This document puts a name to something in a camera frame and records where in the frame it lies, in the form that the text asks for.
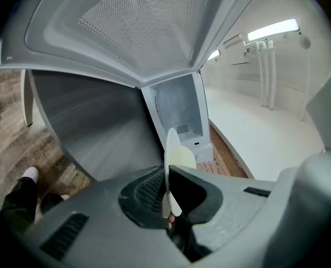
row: dark vent slot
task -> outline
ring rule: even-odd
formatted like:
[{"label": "dark vent slot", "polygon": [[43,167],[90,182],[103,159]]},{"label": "dark vent slot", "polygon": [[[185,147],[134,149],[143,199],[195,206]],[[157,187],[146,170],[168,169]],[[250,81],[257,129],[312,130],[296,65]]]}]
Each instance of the dark vent slot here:
[{"label": "dark vent slot", "polygon": [[269,190],[251,188],[250,186],[248,188],[245,188],[243,191],[249,194],[259,195],[260,197],[265,197],[265,198],[268,198],[268,196],[271,193]]},{"label": "dark vent slot", "polygon": [[73,214],[54,235],[41,246],[41,250],[53,258],[61,260],[77,238],[77,235],[80,233],[87,220],[88,217],[81,213]]}]

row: hand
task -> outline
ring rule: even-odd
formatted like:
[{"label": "hand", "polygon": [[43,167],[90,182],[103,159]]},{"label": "hand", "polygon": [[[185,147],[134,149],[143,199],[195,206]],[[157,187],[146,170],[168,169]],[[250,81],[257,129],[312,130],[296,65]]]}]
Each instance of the hand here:
[{"label": "hand", "polygon": [[171,229],[172,223],[175,221],[175,216],[173,216],[171,213],[167,217],[169,220],[169,230]]}]

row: black pants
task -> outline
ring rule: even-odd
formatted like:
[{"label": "black pants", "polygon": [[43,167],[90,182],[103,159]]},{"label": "black pants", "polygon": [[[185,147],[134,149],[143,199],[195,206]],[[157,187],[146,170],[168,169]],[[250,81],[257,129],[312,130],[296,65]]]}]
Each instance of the black pants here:
[{"label": "black pants", "polygon": [[[45,214],[62,201],[57,194],[46,194],[41,202],[41,213]],[[5,197],[0,214],[12,230],[24,233],[35,220],[36,204],[37,185],[32,179],[22,177]]]}]

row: white pipe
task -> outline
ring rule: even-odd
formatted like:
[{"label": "white pipe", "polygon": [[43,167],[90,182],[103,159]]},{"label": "white pipe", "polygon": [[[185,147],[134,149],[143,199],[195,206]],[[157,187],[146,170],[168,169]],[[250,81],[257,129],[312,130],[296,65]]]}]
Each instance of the white pipe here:
[{"label": "white pipe", "polygon": [[262,70],[261,53],[259,51],[258,51],[258,62],[260,63],[261,105],[262,106],[265,106],[265,95],[264,95],[264,84],[263,84],[263,70]]},{"label": "white pipe", "polygon": [[262,48],[266,48],[266,43],[260,41],[254,41],[254,42],[250,42],[250,43],[246,43],[243,42],[244,46],[249,46],[251,44],[255,44],[256,45],[256,50],[258,52],[258,62],[260,64],[260,79],[261,79],[261,105],[265,106],[265,100],[264,100],[264,86],[263,86],[263,70],[262,70],[262,60],[261,60],[261,50],[260,50],[260,45],[262,45]]},{"label": "white pipe", "polygon": [[273,41],[269,41],[269,48],[272,48],[272,87],[271,87],[271,96],[270,96],[270,106],[269,109],[273,110],[275,105],[276,98],[276,89],[277,89],[277,67],[276,67],[276,56]]},{"label": "white pipe", "polygon": [[301,110],[301,116],[300,120],[303,121],[304,119],[304,113],[305,113],[305,107],[308,103],[308,97],[309,97],[309,85],[310,85],[310,58],[309,58],[309,51],[307,50],[307,60],[306,60],[306,86],[305,86],[305,93],[304,93],[304,100],[303,100],[303,107]]},{"label": "white pipe", "polygon": [[265,77],[266,77],[266,83],[265,83],[265,107],[268,107],[268,95],[270,91],[270,70],[268,68],[268,55],[267,51],[265,51]]}]

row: gray plastic housing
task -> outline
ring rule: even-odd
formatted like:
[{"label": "gray plastic housing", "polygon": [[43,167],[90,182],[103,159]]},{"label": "gray plastic housing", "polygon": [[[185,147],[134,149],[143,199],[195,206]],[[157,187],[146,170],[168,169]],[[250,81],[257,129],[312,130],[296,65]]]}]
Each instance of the gray plastic housing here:
[{"label": "gray plastic housing", "polygon": [[[179,168],[222,191],[217,214],[193,226],[197,242],[213,251],[209,256],[189,262],[164,229],[141,228],[121,211],[122,188],[155,168],[96,183],[59,204],[27,231],[28,245],[42,246],[71,214],[82,213],[89,220],[60,267],[291,267],[331,219],[331,151],[284,170],[276,183]],[[243,191],[248,186],[271,193],[268,198],[248,194]],[[46,265],[54,261],[32,250]]]}]

